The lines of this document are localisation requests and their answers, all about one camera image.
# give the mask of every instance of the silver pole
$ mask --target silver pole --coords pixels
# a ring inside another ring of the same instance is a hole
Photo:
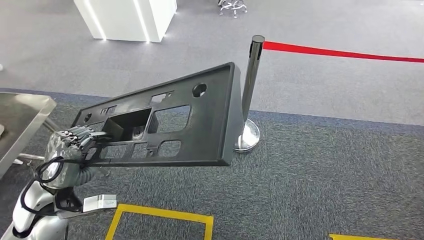
[[[241,98],[244,129],[234,145],[234,151],[239,153],[248,152],[253,149],[258,144],[260,138],[258,126],[256,126],[253,121],[248,119],[248,115],[249,109],[251,107],[253,90],[255,87],[256,76],[258,75],[258,67],[261,60],[262,47],[264,42],[265,37],[261,35],[254,35],[250,44],[249,62],[247,64],[243,97]]]
[[[18,159],[26,159],[26,160],[37,160],[44,162],[45,158],[43,156],[31,155],[26,153],[19,153],[17,156]]]
[[[61,130],[61,128],[53,120],[50,119],[50,117],[46,118],[42,124],[52,133]]]

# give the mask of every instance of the yellow floor tape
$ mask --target yellow floor tape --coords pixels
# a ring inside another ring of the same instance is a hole
[[[115,231],[117,230],[119,220],[122,213],[135,213],[145,214],[169,219],[179,219],[192,222],[205,224],[204,240],[212,240],[212,229],[214,227],[214,216],[200,215],[190,212],[173,211],[166,209],[159,209],[147,206],[136,206],[128,204],[119,204],[115,215],[113,216],[112,223],[110,224],[109,231],[107,231],[105,240],[113,240]]]
[[[390,240],[385,238],[375,238],[375,237],[366,237],[366,236],[348,236],[348,235],[338,235],[330,234],[332,240]]]

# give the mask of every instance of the black plastic panel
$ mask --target black plastic panel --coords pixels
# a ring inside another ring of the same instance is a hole
[[[80,110],[77,125],[113,136],[91,166],[228,166],[243,126],[240,70],[229,62],[113,98]]]

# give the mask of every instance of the black plastic part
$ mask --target black plastic part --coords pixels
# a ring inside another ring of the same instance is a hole
[[[54,195],[54,210],[82,212],[83,203],[77,197],[73,187],[59,189]]]
[[[229,62],[82,109],[72,126],[100,124],[113,136],[112,142],[94,146],[89,166],[229,166],[243,127],[240,81],[240,69]],[[163,94],[161,102],[151,102]],[[157,112],[182,106],[190,106],[183,129],[156,131]],[[160,156],[161,144],[169,141],[180,142],[178,153]],[[146,146],[145,157],[134,157],[137,144]],[[121,146],[124,153],[101,158],[109,146]]]
[[[36,215],[36,216],[34,217],[34,219],[32,220],[31,225],[29,226],[29,228],[28,228],[26,231],[23,231],[23,232],[18,232],[18,231],[16,230],[16,228],[15,228],[15,227],[13,227],[13,228],[12,228],[12,234],[13,234],[13,236],[15,236],[15,237],[16,237],[16,238],[18,238],[18,239],[24,239],[24,238],[28,237],[28,236],[31,234],[31,232],[33,231],[33,228],[34,228],[34,226],[36,225],[36,223],[37,223],[37,222],[38,222],[41,218],[43,218],[43,216]]]

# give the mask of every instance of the led light strip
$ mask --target led light strip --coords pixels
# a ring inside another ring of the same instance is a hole
[[[140,5],[139,5],[139,1],[138,0],[132,0],[134,2],[135,5],[135,10],[137,11],[137,15],[138,15],[138,19],[140,19],[140,24],[141,24],[141,28],[143,29],[143,33],[146,37],[146,43],[150,43],[150,38],[149,38],[149,34],[147,33],[147,27],[145,24],[145,20],[143,18],[142,15],[142,11],[140,9]]]
[[[95,14],[95,12],[93,10],[93,7],[92,7],[92,5],[90,3],[90,0],[85,0],[85,5],[87,6],[88,12],[90,13],[91,18],[93,19],[94,24],[97,27],[97,29],[98,29],[98,31],[99,31],[99,33],[101,35],[101,38],[103,40],[106,40],[105,32],[103,31],[103,28],[100,25],[99,19],[97,18],[96,14]]]

